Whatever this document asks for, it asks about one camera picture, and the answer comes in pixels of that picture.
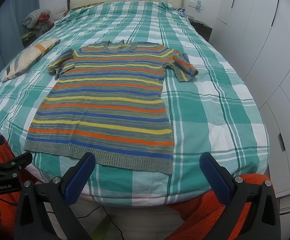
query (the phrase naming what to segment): plaid bedspread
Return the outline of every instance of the plaid bedspread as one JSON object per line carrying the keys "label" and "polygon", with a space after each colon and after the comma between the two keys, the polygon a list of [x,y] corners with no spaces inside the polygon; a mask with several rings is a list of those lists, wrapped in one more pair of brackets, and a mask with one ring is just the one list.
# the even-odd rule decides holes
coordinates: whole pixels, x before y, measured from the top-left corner
{"label": "plaid bedspread", "polygon": [[[180,83],[172,70],[166,70],[161,98],[174,134],[173,173],[97,164],[81,197],[116,206],[188,200],[209,189],[199,168],[203,152],[211,152],[231,174],[264,173],[269,145],[252,96],[229,63],[171,5],[125,1],[73,10],[37,41],[48,38],[60,38],[61,42],[26,74],[0,81],[0,134],[15,155],[24,152],[35,112],[56,83],[46,67],[66,48],[122,39],[160,43],[187,53],[199,71],[191,82]],[[28,170],[49,181],[62,176],[77,161],[34,153]]]}

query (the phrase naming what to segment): curtain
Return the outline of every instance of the curtain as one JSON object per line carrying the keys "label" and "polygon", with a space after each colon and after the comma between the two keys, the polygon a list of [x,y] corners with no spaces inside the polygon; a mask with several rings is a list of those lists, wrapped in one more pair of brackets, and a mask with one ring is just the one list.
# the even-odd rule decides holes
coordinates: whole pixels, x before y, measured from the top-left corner
{"label": "curtain", "polygon": [[21,36],[29,30],[22,22],[39,7],[39,0],[5,0],[0,7],[0,72],[24,49]]}

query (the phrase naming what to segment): black nightstand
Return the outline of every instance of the black nightstand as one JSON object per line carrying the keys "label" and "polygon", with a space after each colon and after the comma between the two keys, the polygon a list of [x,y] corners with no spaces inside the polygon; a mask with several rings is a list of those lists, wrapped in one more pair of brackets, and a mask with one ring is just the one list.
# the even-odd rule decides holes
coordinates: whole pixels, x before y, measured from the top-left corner
{"label": "black nightstand", "polygon": [[193,19],[189,19],[189,22],[194,27],[195,31],[208,42],[213,29]]}

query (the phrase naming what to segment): black cable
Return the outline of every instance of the black cable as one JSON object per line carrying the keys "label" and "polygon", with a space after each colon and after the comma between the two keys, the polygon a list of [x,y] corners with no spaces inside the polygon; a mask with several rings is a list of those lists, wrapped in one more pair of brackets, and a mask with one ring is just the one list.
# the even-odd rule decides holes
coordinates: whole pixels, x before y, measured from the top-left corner
{"label": "black cable", "polygon": [[121,237],[122,237],[122,240],[125,240],[124,236],[123,236],[123,232],[122,230],[120,230],[120,228],[113,222],[112,218],[109,216],[109,214],[107,213],[106,209],[104,206],[102,206],[102,208],[104,209],[106,215],[109,217],[110,221],[112,222],[113,225],[115,225],[115,227],[119,230],[119,232],[121,233]]}
{"label": "black cable", "polygon": [[0,200],[3,201],[3,202],[5,202],[5,203],[7,203],[7,204],[10,204],[10,205],[13,205],[13,206],[16,206],[16,207],[18,206],[17,204],[8,202],[8,201],[6,201],[6,200],[4,200],[2,198],[0,198]]}
{"label": "black cable", "polygon": [[77,219],[79,219],[79,218],[86,218],[86,217],[88,217],[90,214],[92,214],[96,209],[98,209],[98,208],[100,208],[101,207],[101,205],[99,205],[97,208],[95,208],[95,209],[93,209],[88,215],[86,215],[86,216],[83,216],[83,217],[78,217]]}

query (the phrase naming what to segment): screw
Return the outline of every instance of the screw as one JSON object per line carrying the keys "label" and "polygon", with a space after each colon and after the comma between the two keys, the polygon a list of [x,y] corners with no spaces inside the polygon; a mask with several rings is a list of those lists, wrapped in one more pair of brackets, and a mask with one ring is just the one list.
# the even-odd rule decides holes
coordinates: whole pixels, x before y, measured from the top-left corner
{"label": "screw", "polygon": [[28,187],[29,185],[31,185],[31,181],[27,180],[27,181],[24,183],[24,187]]}
{"label": "screw", "polygon": [[237,176],[237,177],[235,177],[235,181],[237,183],[242,183],[244,180],[241,177]]}
{"label": "screw", "polygon": [[54,177],[52,179],[52,181],[53,181],[53,183],[57,184],[57,183],[59,183],[61,181],[61,178],[60,177]]}
{"label": "screw", "polygon": [[266,185],[267,187],[270,187],[270,186],[272,185],[272,183],[271,183],[269,180],[265,180],[265,185]]}

